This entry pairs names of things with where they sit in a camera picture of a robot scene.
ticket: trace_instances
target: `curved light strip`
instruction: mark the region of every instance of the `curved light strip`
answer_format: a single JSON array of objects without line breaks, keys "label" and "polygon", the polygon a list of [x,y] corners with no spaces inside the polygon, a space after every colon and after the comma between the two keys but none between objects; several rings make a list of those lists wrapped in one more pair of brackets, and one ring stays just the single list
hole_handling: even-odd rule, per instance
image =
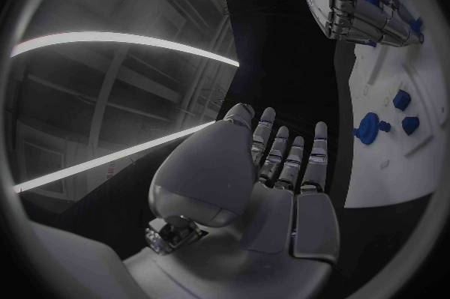
[{"label": "curved light strip", "polygon": [[69,168],[59,170],[57,172],[45,175],[43,177],[33,179],[31,181],[26,181],[25,183],[21,183],[21,184],[14,186],[14,191],[16,193],[21,193],[21,192],[24,192],[25,190],[30,190],[30,189],[39,187],[41,185],[51,183],[53,181],[57,181],[59,179],[66,178],[71,175],[75,175],[77,173],[84,172],[85,170],[95,168],[96,166],[102,166],[103,164],[107,164],[114,160],[118,160],[123,157],[127,157],[128,155],[132,155],[132,154],[138,153],[140,151],[144,151],[146,149],[150,149],[150,148],[156,147],[158,145],[164,144],[166,142],[170,142],[172,140],[182,138],[183,136],[187,136],[189,134],[195,133],[198,130],[201,130],[213,123],[214,123],[213,121],[210,121],[209,123],[199,125],[198,127],[186,129],[181,132],[177,132],[175,134],[165,136],[163,138],[155,139],[155,140],[152,140],[147,143],[139,144],[134,147],[124,149],[123,151],[117,151],[115,153],[105,155],[104,157],[93,159],[88,162],[78,164],[76,166],[71,166]]},{"label": "curved light strip", "polygon": [[45,37],[39,37],[28,40],[14,47],[11,57],[19,55],[29,50],[41,48],[43,46],[52,46],[60,43],[73,42],[121,42],[131,44],[143,44],[145,46],[159,46],[161,48],[174,49],[180,52],[186,52],[202,57],[214,59],[215,61],[222,61],[223,63],[231,64],[236,67],[239,66],[237,61],[222,57],[202,49],[194,48],[193,46],[185,46],[184,44],[169,42],[168,40],[157,39],[153,37],[144,37],[135,34],[110,33],[103,31],[75,31],[71,33],[50,34]]}]

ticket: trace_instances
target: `led light strip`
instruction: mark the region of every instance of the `led light strip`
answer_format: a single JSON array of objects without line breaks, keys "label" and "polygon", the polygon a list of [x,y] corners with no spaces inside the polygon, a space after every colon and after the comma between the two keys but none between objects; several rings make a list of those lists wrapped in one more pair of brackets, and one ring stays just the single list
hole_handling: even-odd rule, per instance
[{"label": "led light strip", "polygon": [[21,184],[18,184],[16,186],[14,186],[14,190],[15,190],[16,193],[21,193],[21,192],[23,192],[25,190],[30,190],[30,189],[39,187],[41,185],[51,183],[53,181],[57,181],[59,179],[66,178],[66,177],[69,177],[71,175],[75,175],[77,173],[84,172],[85,170],[89,170],[89,169],[95,168],[96,166],[102,166],[103,164],[107,164],[107,163],[112,162],[114,160],[118,160],[118,159],[121,159],[123,157],[127,157],[129,155],[138,153],[140,151],[144,151],[146,149],[150,149],[150,148],[156,147],[158,145],[170,142],[172,140],[175,140],[175,139],[178,139],[178,138],[182,138],[183,136],[187,136],[189,134],[195,133],[198,130],[201,130],[201,129],[203,129],[203,128],[205,128],[205,127],[207,127],[207,126],[209,126],[209,125],[211,125],[213,123],[214,123],[213,121],[210,121],[209,123],[199,125],[198,127],[194,127],[194,128],[191,128],[191,129],[186,129],[186,130],[183,130],[181,132],[177,132],[175,134],[171,134],[169,136],[165,136],[163,138],[155,139],[155,140],[152,140],[152,141],[147,142],[147,143],[139,144],[139,145],[136,145],[134,147],[131,147],[131,148],[128,148],[128,149],[124,149],[123,151],[117,151],[115,153],[105,155],[104,157],[93,159],[93,160],[90,160],[88,162],[84,162],[84,163],[78,164],[76,166],[71,166],[69,168],[66,168],[66,169],[60,170],[58,172],[54,172],[54,173],[45,175],[43,177],[39,177],[39,178],[33,179],[31,181],[26,181],[25,183],[21,183]]},{"label": "led light strip", "polygon": [[110,33],[103,31],[75,31],[71,33],[50,34],[45,37],[38,37],[16,45],[13,48],[11,57],[28,52],[29,50],[41,48],[43,46],[74,42],[121,42],[143,44],[145,46],[159,46],[161,48],[174,49],[180,52],[201,55],[202,57],[214,59],[215,61],[222,61],[223,63],[231,64],[236,67],[239,66],[237,61],[233,61],[232,59],[228,59],[222,57],[221,55],[207,52],[202,49],[194,48],[193,46],[185,46],[184,44],[169,42],[168,40],[153,37],[144,37],[142,35]]}]

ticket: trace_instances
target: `dark background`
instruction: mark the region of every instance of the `dark background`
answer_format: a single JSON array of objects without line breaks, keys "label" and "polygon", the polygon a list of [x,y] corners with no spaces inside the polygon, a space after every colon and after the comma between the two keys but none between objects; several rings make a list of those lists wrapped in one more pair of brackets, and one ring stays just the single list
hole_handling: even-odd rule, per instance
[{"label": "dark background", "polygon": [[[308,146],[311,148],[315,123],[325,121],[328,125],[330,165],[326,189],[340,223],[341,253],[323,297],[345,298],[393,257],[414,229],[429,198],[384,208],[344,209],[353,152],[347,85],[354,61],[353,46],[336,46],[327,40],[304,0],[228,0],[228,5],[241,69],[223,110],[236,102],[247,102],[258,116],[265,107],[273,106],[277,110],[275,129],[286,125],[291,138],[302,135],[306,153]],[[158,156],[142,158],[63,217],[51,217],[30,207],[28,215],[39,223],[59,223],[62,228],[103,241],[125,258],[145,245],[142,226],[152,217],[146,193],[153,173],[169,152],[170,148]],[[449,278],[444,262],[449,254],[448,238],[443,238],[439,251],[402,298],[445,295],[443,288]],[[11,261],[17,257],[9,251],[2,254],[10,277],[7,281],[12,283],[13,278],[23,277]],[[22,280],[21,292],[27,282]]]}]

